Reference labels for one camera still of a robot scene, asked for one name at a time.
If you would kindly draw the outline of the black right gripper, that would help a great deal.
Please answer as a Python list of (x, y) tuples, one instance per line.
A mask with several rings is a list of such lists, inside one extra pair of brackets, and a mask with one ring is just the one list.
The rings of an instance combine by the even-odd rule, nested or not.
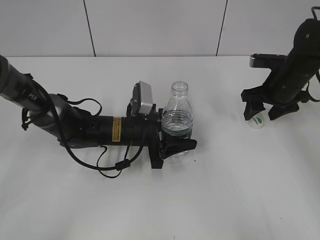
[(295, 96), (287, 95), (287, 91), (280, 90), (273, 92), (265, 86), (257, 86), (245, 89), (241, 93), (241, 99), (246, 102), (244, 110), (244, 119), (249, 121), (255, 115), (265, 110), (264, 104), (273, 105), (268, 112), (271, 121), (284, 115), (297, 112), (300, 107), (299, 102), (307, 103), (310, 100), (309, 94), (305, 90), (299, 90)]

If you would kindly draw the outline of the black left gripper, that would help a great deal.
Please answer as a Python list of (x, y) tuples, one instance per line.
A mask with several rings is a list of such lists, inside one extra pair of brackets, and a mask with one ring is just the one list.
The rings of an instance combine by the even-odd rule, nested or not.
[(196, 148), (196, 140), (177, 138), (165, 141), (160, 154), (159, 123), (163, 117), (163, 108), (159, 108), (157, 112), (156, 104), (153, 104), (149, 114), (138, 113), (135, 116), (131, 114), (132, 108), (131, 104), (127, 106), (124, 136), (128, 145), (138, 146), (138, 151), (129, 160), (130, 164), (140, 156), (144, 147), (148, 149), (152, 169), (162, 169), (165, 159)]

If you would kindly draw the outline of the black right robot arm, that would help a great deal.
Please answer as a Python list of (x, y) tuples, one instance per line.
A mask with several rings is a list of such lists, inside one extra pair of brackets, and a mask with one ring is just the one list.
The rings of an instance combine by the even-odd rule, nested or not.
[(312, 77), (320, 76), (319, 20), (309, 18), (298, 27), (288, 55), (255, 53), (250, 56), (249, 65), (270, 69), (270, 73), (262, 85), (242, 91), (245, 120), (264, 111), (265, 104), (271, 105), (268, 117), (273, 121), (297, 112), (299, 103), (315, 102), (303, 88)]

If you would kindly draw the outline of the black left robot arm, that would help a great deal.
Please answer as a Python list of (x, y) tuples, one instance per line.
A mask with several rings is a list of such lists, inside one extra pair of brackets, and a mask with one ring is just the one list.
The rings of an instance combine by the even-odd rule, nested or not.
[(151, 86), (137, 82), (125, 116), (103, 116), (79, 108), (65, 95), (48, 93), (29, 73), (21, 73), (4, 56), (0, 58), (0, 95), (21, 107), (21, 126), (35, 125), (55, 136), (72, 155), (74, 149), (135, 146), (148, 148), (151, 167), (161, 169), (164, 160), (194, 150), (197, 141), (165, 132), (163, 111), (152, 99)]

